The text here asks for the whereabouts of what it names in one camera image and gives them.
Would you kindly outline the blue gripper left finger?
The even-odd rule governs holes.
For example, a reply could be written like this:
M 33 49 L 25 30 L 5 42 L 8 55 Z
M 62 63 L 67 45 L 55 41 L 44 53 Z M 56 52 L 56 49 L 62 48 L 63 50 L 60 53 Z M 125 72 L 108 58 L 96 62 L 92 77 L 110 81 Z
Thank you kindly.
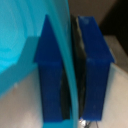
M 38 64 L 43 118 L 45 121 L 63 121 L 61 85 L 63 61 L 49 17 L 45 17 L 35 59 Z

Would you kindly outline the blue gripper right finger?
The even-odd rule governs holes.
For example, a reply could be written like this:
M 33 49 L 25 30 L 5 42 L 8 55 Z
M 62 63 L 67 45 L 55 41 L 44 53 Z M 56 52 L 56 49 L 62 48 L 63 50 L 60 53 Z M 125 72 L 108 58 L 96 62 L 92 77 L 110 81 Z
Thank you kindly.
M 101 120 L 114 57 L 93 17 L 71 16 L 71 26 L 79 116 Z

